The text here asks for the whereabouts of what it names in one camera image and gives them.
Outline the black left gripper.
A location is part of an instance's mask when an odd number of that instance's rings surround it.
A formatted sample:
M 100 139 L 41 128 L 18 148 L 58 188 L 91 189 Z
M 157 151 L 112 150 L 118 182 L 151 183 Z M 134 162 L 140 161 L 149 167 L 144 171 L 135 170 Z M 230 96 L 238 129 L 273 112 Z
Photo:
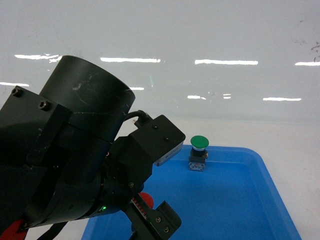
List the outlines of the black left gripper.
M 139 193 L 150 178 L 154 164 L 151 158 L 129 136 L 119 137 L 111 146 L 110 158 L 120 165 L 124 191 L 115 203 L 127 216 L 135 230 L 132 240 L 168 240 L 181 226 L 182 220 L 163 201 L 156 209 L 149 208 Z

